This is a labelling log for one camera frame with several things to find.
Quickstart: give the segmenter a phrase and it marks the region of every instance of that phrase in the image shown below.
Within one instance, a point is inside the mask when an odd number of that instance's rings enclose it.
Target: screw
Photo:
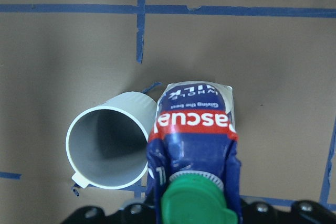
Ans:
[[[267,212],[268,211],[268,206],[265,203],[258,203],[256,208],[257,208],[258,212]]]
[[[140,213],[142,211],[142,206],[141,205],[133,205],[131,207],[131,214],[133,215],[137,215],[138,213]]]
[[[98,213],[97,208],[92,207],[90,210],[88,210],[88,211],[85,213],[85,218],[87,218],[87,219],[92,218],[92,217],[94,217],[97,213]]]
[[[308,202],[300,203],[299,207],[301,208],[301,210],[303,210],[305,212],[312,212],[312,210],[313,210],[312,205],[309,204]]]

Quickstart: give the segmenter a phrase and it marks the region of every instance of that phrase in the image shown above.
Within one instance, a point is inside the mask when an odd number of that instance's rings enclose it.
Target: red label band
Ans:
[[[231,140],[238,140],[238,134],[225,111],[222,110],[174,110],[164,111],[155,120],[148,142],[164,139],[173,133],[226,134]]]

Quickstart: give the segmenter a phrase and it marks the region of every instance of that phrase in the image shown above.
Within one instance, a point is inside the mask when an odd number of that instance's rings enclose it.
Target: blue packaging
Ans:
[[[232,88],[204,81],[170,84],[157,107],[147,146],[156,222],[161,223],[160,199],[170,178],[180,172],[219,178],[228,208],[241,221]]]

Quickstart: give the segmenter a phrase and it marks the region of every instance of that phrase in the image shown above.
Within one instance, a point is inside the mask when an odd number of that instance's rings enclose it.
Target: green cap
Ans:
[[[238,223],[223,192],[198,174],[183,174],[171,182],[161,199],[161,213],[163,224]]]

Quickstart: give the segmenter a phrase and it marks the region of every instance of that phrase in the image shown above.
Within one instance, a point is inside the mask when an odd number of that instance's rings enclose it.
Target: plastic cup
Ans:
[[[149,96],[126,92],[78,115],[66,136],[72,179],[82,188],[120,189],[137,182],[147,170],[155,112]]]

